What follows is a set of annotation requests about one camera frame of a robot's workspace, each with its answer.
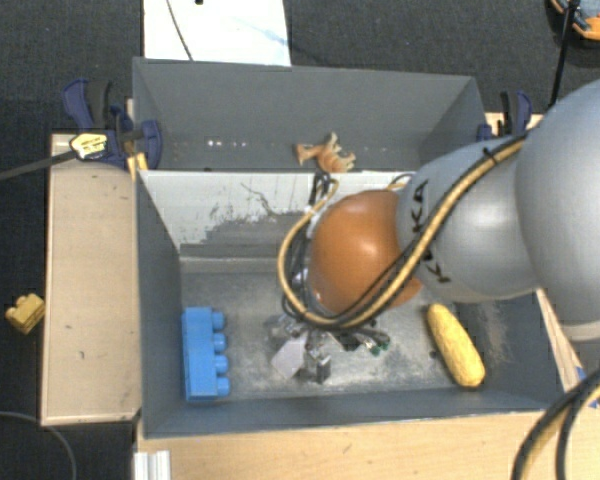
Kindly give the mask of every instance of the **dark gray floor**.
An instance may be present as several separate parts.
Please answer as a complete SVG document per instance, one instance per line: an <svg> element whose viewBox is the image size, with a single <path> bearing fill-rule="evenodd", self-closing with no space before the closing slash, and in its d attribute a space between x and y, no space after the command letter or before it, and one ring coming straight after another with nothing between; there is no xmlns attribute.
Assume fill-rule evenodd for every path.
<svg viewBox="0 0 600 480"><path fill-rule="evenodd" d="M549 100L558 57L544 0L285 0L292 61L476 77L487 110L522 89L536 111ZM37 160L54 128L69 126L59 91L106 78L112 100L131 93L142 0L0 0L0 169ZM572 50L562 95L600 78L600 50ZM35 414L41 334L3 320L27 291L44 294L45 176L0 184L0 391L4 409ZM129 425L67 432L80 478L129 475ZM61 452L40 432L4 423L0 479L66 478Z"/></svg>

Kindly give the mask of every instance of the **yellow toy block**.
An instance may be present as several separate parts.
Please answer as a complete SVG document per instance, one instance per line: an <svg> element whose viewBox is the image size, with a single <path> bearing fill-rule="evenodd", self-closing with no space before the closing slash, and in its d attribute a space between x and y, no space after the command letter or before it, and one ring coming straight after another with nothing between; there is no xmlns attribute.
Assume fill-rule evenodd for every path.
<svg viewBox="0 0 600 480"><path fill-rule="evenodd" d="M44 301L35 293L23 295L4 316L22 334L29 334L44 316Z"/></svg>

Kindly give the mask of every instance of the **blue toy block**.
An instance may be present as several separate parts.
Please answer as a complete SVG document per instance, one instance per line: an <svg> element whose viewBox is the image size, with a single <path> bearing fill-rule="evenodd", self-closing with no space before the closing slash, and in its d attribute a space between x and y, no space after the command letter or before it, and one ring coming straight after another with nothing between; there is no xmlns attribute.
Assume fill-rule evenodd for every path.
<svg viewBox="0 0 600 480"><path fill-rule="evenodd" d="M209 307L187 308L182 313L185 395L188 402L215 400L229 395L224 315Z"/></svg>

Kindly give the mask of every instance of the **white paper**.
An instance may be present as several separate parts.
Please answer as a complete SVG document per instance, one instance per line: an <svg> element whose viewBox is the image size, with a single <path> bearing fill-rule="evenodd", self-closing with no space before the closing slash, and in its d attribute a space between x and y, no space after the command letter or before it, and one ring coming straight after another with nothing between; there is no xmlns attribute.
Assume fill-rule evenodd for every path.
<svg viewBox="0 0 600 480"><path fill-rule="evenodd" d="M282 0L169 0L194 60L290 66ZM144 55L187 60L166 0L144 0Z"/></svg>

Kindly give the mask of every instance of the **small toy figure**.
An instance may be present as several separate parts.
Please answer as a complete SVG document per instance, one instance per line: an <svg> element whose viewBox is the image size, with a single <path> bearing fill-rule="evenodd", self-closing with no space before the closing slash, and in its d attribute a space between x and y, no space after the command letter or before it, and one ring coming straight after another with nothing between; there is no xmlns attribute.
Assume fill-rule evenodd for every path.
<svg viewBox="0 0 600 480"><path fill-rule="evenodd" d="M315 158L320 169L329 173L347 172L353 169L353 163L356 155L349 153L347 156L340 156L342 147L338 144L338 136L331 132L324 144L312 146L310 144L296 144L296 156L300 165L305 160Z"/></svg>

